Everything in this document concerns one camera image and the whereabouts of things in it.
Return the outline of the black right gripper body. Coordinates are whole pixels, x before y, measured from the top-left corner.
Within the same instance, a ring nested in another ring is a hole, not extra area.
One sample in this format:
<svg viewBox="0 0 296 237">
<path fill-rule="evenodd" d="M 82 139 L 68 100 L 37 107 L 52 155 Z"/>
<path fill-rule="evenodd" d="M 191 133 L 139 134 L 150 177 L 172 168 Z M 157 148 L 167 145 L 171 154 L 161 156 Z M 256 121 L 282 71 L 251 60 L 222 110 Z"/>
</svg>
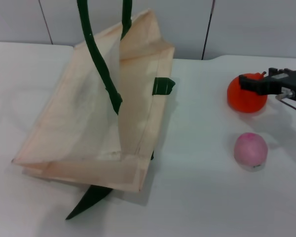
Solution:
<svg viewBox="0 0 296 237">
<path fill-rule="evenodd" d="M 290 90 L 293 92 L 292 100 L 296 101 L 296 78 L 284 77 L 276 79 L 274 77 L 265 77 L 262 80 L 262 87 L 260 89 L 261 95 L 278 95 Z"/>
</svg>

